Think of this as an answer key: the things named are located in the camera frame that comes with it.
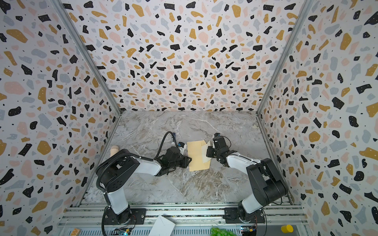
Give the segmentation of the cream paper letter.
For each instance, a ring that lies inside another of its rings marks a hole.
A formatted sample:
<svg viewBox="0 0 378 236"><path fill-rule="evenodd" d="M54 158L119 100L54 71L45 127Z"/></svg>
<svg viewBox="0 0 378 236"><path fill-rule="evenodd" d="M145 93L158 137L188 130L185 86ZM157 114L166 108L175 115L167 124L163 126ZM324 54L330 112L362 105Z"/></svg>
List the cream paper letter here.
<svg viewBox="0 0 378 236"><path fill-rule="evenodd" d="M206 144L201 146L201 156L202 156L202 163L207 163L211 161L211 158L207 156L207 150L209 147L212 147L211 142L208 141Z"/></svg>

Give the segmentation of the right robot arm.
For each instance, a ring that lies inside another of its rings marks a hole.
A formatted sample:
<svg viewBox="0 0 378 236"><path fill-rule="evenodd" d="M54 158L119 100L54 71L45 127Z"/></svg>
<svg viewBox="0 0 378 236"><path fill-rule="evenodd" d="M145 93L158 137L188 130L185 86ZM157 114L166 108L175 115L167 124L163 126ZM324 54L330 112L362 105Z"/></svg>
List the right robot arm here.
<svg viewBox="0 0 378 236"><path fill-rule="evenodd" d="M214 141L206 151L224 167L246 174L252 194L238 203L238 217L248 221L253 213L288 194L288 187L275 163L270 159L253 159L230 150L223 138Z"/></svg>

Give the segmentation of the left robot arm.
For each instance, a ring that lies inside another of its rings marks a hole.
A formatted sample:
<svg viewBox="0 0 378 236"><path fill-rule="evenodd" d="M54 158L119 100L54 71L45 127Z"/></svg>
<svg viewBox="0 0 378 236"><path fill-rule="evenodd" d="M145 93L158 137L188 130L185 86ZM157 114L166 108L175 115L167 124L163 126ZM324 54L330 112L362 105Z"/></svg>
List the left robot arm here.
<svg viewBox="0 0 378 236"><path fill-rule="evenodd" d="M150 159L122 149L101 163L96 169L96 187L116 216L130 213L125 196L125 184L134 174L155 177L168 175L177 168L187 168L192 159L181 154L178 147L170 147L164 155Z"/></svg>

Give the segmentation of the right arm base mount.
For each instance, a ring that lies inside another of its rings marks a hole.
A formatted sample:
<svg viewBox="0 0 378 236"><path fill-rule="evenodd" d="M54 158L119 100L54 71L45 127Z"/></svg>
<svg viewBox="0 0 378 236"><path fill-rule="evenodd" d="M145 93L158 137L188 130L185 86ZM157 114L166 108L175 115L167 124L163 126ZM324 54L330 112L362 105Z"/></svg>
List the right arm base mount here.
<svg viewBox="0 0 378 236"><path fill-rule="evenodd" d="M240 207L226 207L223 219L227 224L265 223L264 213L260 209L246 213Z"/></svg>

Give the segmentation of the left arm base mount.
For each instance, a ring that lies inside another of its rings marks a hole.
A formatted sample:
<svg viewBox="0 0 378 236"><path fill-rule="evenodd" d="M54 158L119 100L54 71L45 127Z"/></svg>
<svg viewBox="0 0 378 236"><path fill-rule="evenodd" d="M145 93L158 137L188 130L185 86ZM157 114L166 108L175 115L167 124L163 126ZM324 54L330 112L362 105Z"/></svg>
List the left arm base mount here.
<svg viewBox="0 0 378 236"><path fill-rule="evenodd" d="M143 225L146 211L145 208L127 208L116 214L112 208L109 208L104 212L103 225Z"/></svg>

